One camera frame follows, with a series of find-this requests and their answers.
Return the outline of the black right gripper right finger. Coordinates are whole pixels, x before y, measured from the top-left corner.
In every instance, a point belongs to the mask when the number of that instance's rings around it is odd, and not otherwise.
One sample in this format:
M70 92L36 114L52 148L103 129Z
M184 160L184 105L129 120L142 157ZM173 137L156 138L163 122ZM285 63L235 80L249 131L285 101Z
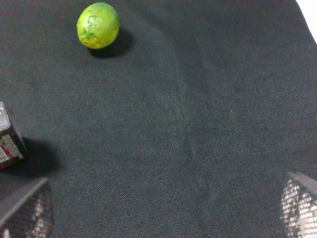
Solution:
M317 236L317 181L289 172L280 200L280 219L288 238Z

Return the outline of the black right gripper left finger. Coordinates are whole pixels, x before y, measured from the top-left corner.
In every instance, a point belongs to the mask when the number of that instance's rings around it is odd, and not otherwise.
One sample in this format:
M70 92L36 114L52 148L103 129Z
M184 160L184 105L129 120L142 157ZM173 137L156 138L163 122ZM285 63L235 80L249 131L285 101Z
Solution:
M49 238L53 230L52 190L46 178L0 180L0 236Z

